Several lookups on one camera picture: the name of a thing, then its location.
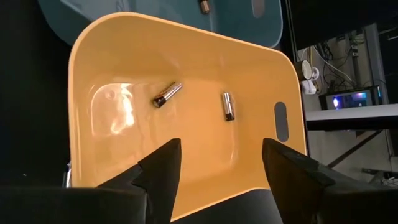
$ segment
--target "cable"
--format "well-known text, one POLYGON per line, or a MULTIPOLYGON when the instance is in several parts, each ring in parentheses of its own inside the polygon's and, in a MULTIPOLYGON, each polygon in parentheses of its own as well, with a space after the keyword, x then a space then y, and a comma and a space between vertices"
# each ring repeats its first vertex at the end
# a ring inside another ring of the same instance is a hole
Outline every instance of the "cable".
MULTIPOLYGON (((341 67, 347 62, 348 58, 349 58, 349 55, 346 56, 346 59, 344 60, 344 62, 343 62, 341 65, 337 66, 337 68, 341 68, 341 67)), ((329 69, 329 71, 331 71, 334 75, 336 75, 338 78, 340 78, 340 79, 342 79, 342 80, 345 80, 345 78, 343 78, 342 76, 340 76, 339 74, 337 74, 336 71, 335 71, 335 70, 332 70, 332 68, 330 68, 329 66, 328 66, 328 69, 329 69)), ((353 82, 349 82, 349 81, 348 81, 348 83, 349 83, 351 86, 354 86, 354 85, 355 85, 353 82)))
POLYGON ((344 90, 347 90, 348 88, 353 89, 354 87, 349 84, 349 85, 344 85, 344 82, 346 82, 346 80, 341 81, 338 85, 335 86, 335 89, 337 89, 338 91, 340 90, 340 87, 344 87, 344 90))
POLYGON ((349 77, 349 75, 347 75, 347 74, 345 74, 344 72, 342 72, 341 70, 339 70, 338 68, 336 68, 336 67, 334 67, 332 64, 330 64, 329 62, 327 62, 325 59, 323 59, 323 57, 319 54, 319 52, 316 50, 316 48, 314 48, 315 49, 315 53, 317 53, 317 55, 323 60, 323 62, 325 62, 327 65, 329 65, 329 66, 331 66, 332 68, 334 68, 336 71, 339 71, 341 74, 343 74, 343 75, 345 75, 347 78, 348 78, 348 80, 349 81, 353 81, 350 77, 349 77))
POLYGON ((327 55, 327 57, 324 57, 325 60, 330 61, 335 59, 327 41, 320 43, 320 47, 322 48, 322 52, 327 55))
POLYGON ((339 87, 341 87, 341 86, 345 87, 346 89, 347 89, 347 87, 351 87, 351 88, 353 87, 353 85, 352 85, 348 80, 346 80, 344 77, 342 77, 341 75, 339 75, 339 74, 337 74, 337 73, 334 73, 334 74, 326 74, 326 73, 325 73, 325 69, 326 69, 326 63, 323 63, 322 76, 321 76, 321 77, 323 77, 325 83, 326 83, 327 86, 328 86, 328 87, 327 87, 328 89, 331 87, 331 86, 330 86, 331 83, 328 82, 328 80, 327 80, 327 78, 326 78, 327 76, 332 76, 332 77, 335 77, 335 78, 339 78, 339 79, 341 80, 339 84, 333 85, 333 89, 331 89, 330 91, 336 91, 336 89, 339 89, 339 87), (344 82, 347 82, 347 83, 349 84, 349 86, 343 85, 344 82))

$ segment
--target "electronic device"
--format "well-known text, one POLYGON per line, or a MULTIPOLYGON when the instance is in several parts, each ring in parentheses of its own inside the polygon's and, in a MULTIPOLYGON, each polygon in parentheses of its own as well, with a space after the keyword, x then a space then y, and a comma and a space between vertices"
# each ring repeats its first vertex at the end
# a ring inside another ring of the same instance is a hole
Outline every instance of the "electronic device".
POLYGON ((319 78, 319 69, 317 67, 311 67, 310 63, 306 60, 296 63, 295 69, 304 94, 316 94, 317 88, 315 87, 313 82, 319 78))
POLYGON ((319 101, 322 110, 338 110, 382 104, 379 86, 326 93, 319 96, 319 101))

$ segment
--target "black surface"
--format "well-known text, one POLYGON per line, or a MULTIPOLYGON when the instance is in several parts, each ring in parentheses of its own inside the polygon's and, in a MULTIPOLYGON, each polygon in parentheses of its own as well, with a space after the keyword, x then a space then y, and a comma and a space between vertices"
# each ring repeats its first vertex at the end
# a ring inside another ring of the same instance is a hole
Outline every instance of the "black surface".
POLYGON ((154 98, 153 102, 157 108, 161 108, 166 103, 166 99, 163 96, 161 96, 158 98, 154 98))
POLYGON ((0 29, 0 185, 61 186, 70 47, 37 1, 0 1, 0 29))
POLYGON ((398 116, 307 121, 310 131, 379 130, 398 127, 398 116))
POLYGON ((294 0, 291 2, 298 49, 360 29, 398 13, 398 1, 294 0))
POLYGON ((181 139, 172 139, 138 162, 142 173, 132 184, 146 189, 146 223, 169 223, 180 182, 181 139))
POLYGON ((285 224, 396 220, 396 189, 349 178, 273 139, 264 139, 262 158, 285 224))
POLYGON ((279 224, 282 219, 270 190, 252 190, 172 223, 279 224))
POLYGON ((292 63, 294 63, 298 58, 295 35, 294 32, 292 32, 292 30, 294 29, 294 23, 292 20, 290 5, 290 0, 280 0, 280 6, 282 9, 283 31, 282 37, 280 37, 279 46, 281 51, 290 59, 292 63))
POLYGON ((0 223, 144 224, 146 193, 13 187, 0 188, 0 202, 0 223))
POLYGON ((225 120, 226 121, 233 121, 233 120, 235 120, 235 117, 231 113, 230 114, 225 114, 225 120))

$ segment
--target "battery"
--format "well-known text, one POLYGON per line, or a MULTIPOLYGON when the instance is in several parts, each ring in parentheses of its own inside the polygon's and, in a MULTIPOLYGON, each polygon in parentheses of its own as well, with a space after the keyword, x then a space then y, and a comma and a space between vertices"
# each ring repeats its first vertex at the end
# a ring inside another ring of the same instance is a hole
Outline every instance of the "battery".
POLYGON ((199 0, 201 13, 208 14, 210 12, 208 0, 199 0))
POLYGON ((176 92, 178 92, 182 88, 181 83, 173 82, 167 87, 165 90, 160 92, 155 98, 152 100, 155 107, 162 107, 167 100, 169 100, 176 92))
POLYGON ((227 121, 235 120, 235 114, 233 109, 234 107, 233 107, 231 94, 225 92, 223 93, 222 97, 223 97, 225 120, 227 121))

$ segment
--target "wire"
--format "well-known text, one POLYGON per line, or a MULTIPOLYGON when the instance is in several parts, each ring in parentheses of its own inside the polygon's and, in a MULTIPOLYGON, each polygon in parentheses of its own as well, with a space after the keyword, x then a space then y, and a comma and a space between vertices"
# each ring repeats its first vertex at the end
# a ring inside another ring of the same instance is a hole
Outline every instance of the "wire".
POLYGON ((316 48, 314 48, 315 49, 315 53, 317 53, 317 55, 323 60, 323 62, 325 62, 327 65, 329 65, 329 66, 331 66, 332 68, 334 68, 336 71, 339 71, 341 74, 343 74, 343 75, 345 75, 347 78, 348 78, 348 80, 349 81, 353 81, 350 77, 349 77, 349 75, 347 75, 347 74, 345 74, 344 72, 342 72, 341 70, 339 70, 338 68, 336 68, 336 67, 334 67, 332 64, 330 64, 329 62, 327 62, 325 59, 323 59, 323 57, 319 54, 319 52, 316 50, 316 48))
POLYGON ((328 83, 328 80, 326 80, 326 78, 325 78, 325 68, 326 68, 326 63, 323 63, 323 68, 322 68, 322 76, 323 76, 323 79, 324 79, 324 81, 325 81, 325 83, 328 85, 328 87, 329 87, 329 83, 328 83))
MULTIPOLYGON (((344 60, 344 62, 342 64, 340 64, 339 66, 337 66, 337 68, 341 68, 348 60, 349 55, 346 56, 346 59, 344 60)), ((328 66, 329 71, 331 71, 333 74, 335 74, 338 78, 345 80, 345 78, 343 78, 340 74, 336 73, 336 70, 332 70, 332 68, 330 68, 330 66, 328 66)), ((355 84, 353 82, 349 82, 348 83, 352 86, 354 86, 355 84)))
POLYGON ((342 87, 342 86, 343 86, 345 89, 347 89, 347 87, 354 88, 354 86, 351 85, 351 84, 349 84, 349 85, 344 85, 344 82, 346 82, 346 80, 342 80, 335 88, 336 88, 337 90, 339 90, 340 87, 342 87))

